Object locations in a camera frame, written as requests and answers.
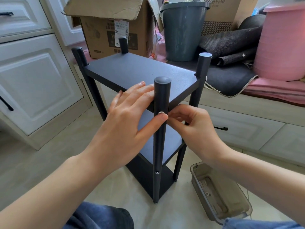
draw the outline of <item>floor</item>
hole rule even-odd
[[[72,155],[87,146],[101,125],[96,108],[91,108],[60,132],[39,151],[0,133],[0,210],[31,189]],[[305,168],[234,148],[237,151],[305,173]],[[167,166],[173,171],[176,156]],[[123,167],[109,175],[86,198],[97,204],[126,208],[135,228],[221,228],[210,221],[191,183],[190,166],[200,159],[186,151],[178,181],[165,193],[157,205],[142,189],[132,174]],[[287,216],[250,191],[241,187],[253,207],[249,219],[282,221]]]

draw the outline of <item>pink bucket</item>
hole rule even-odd
[[[292,81],[305,76],[305,4],[268,6],[254,61],[259,77]]]

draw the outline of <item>jeans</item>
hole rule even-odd
[[[129,212],[122,208],[83,202],[63,229],[134,229]],[[293,221],[264,222],[227,218],[223,229],[304,229]]]

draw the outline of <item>person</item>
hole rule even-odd
[[[107,119],[87,148],[68,158],[46,179],[2,210],[0,228],[133,228],[126,210],[83,200],[106,176],[131,161],[166,120],[202,161],[295,221],[226,219],[224,228],[288,229],[305,225],[302,174],[229,148],[219,139],[207,111],[192,106],[178,105],[168,115],[160,112],[138,130],[140,117],[153,98],[153,85],[144,82],[119,92],[109,107]]]

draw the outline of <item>black shelf unit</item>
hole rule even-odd
[[[127,39],[120,38],[121,52],[88,64],[81,47],[72,49],[80,71],[103,118],[107,111],[95,80],[119,92],[145,81],[155,85],[155,99],[144,111],[138,129],[154,115],[168,113],[191,94],[189,104],[198,107],[212,55],[199,55],[196,73],[173,65],[128,53]],[[186,150],[181,136],[164,123],[145,144],[140,153],[126,166],[143,186],[154,203],[177,181]],[[166,163],[178,152],[174,172]]]

